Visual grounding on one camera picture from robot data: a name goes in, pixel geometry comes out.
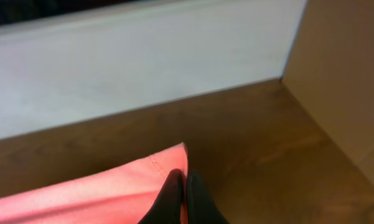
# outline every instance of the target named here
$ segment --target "wooden panel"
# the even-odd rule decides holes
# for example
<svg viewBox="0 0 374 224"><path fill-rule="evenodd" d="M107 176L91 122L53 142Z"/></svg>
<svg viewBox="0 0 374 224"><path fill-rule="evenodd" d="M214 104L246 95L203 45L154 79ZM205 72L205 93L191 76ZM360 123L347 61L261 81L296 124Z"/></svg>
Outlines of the wooden panel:
<svg viewBox="0 0 374 224"><path fill-rule="evenodd" d="M374 149L374 0L310 0L284 83L355 162Z"/></svg>
<svg viewBox="0 0 374 224"><path fill-rule="evenodd" d="M0 141L0 197L184 141L230 223L374 223L374 188L277 81Z"/></svg>

